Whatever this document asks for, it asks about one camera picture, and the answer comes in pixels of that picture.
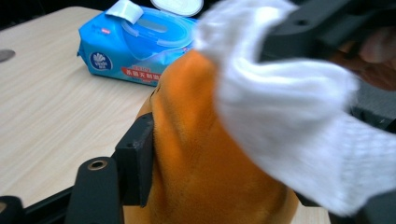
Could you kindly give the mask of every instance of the white flip lid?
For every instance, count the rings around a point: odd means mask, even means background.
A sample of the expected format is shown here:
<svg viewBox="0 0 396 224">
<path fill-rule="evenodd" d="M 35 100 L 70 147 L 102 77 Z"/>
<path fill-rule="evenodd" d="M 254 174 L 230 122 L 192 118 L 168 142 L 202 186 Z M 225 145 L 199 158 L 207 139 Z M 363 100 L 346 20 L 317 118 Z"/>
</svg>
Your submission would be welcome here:
<svg viewBox="0 0 396 224">
<path fill-rule="evenodd" d="M 201 11 L 204 0 L 150 0 L 158 9 L 189 17 Z"/>
</svg>

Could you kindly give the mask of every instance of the wooden table surface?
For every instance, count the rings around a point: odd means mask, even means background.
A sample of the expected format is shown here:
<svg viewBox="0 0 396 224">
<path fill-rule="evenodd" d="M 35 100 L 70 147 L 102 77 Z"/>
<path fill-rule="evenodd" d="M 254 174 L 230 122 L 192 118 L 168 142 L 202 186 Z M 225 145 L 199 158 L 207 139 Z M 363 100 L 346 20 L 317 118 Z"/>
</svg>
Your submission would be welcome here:
<svg viewBox="0 0 396 224">
<path fill-rule="evenodd" d="M 0 195 L 24 206 L 74 184 L 86 160 L 110 156 L 149 86 L 91 75 L 77 57 L 78 28 L 100 11 L 69 7 L 0 32 Z M 294 224 L 330 223 L 299 207 Z"/>
</svg>

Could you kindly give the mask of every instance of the wet wipes package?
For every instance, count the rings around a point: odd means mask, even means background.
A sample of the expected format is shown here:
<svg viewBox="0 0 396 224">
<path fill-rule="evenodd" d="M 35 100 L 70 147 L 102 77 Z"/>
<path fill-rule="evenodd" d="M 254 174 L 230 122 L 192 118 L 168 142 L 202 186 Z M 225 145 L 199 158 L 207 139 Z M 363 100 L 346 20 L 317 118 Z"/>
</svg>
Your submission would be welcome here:
<svg viewBox="0 0 396 224">
<path fill-rule="evenodd" d="M 162 2 L 153 4 L 159 7 Z M 201 6 L 196 4 L 193 10 L 198 12 Z M 195 23 L 164 8 L 120 0 L 79 29 L 78 55 L 94 75 L 156 86 L 163 70 L 191 49 Z"/>
</svg>

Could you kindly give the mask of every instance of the white cloth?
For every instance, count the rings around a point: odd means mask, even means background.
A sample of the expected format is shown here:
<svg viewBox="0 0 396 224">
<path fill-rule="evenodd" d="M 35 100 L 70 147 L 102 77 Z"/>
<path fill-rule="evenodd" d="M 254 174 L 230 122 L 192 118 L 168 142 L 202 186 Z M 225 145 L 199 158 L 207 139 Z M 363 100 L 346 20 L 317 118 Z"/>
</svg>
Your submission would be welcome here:
<svg viewBox="0 0 396 224">
<path fill-rule="evenodd" d="M 346 113 L 358 88 L 346 69 L 307 59 L 256 63 L 269 29 L 296 8 L 219 2 L 201 18 L 195 48 L 219 66 L 216 107 L 249 157 L 331 212 L 352 215 L 396 188 L 396 135 Z"/>
</svg>

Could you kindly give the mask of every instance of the dark background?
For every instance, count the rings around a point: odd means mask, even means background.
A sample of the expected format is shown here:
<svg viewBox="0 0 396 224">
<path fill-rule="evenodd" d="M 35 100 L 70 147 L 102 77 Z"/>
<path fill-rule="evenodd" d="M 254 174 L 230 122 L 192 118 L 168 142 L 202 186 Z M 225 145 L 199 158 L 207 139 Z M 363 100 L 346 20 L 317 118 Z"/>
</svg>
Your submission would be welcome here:
<svg viewBox="0 0 396 224">
<path fill-rule="evenodd" d="M 218 1 L 205 0 L 203 10 L 194 18 L 199 17 Z M 79 6 L 106 10 L 116 2 L 117 0 L 0 0 L 0 30 L 65 7 Z M 154 7 L 150 0 L 133 0 L 133 2 L 144 7 Z"/>
</svg>

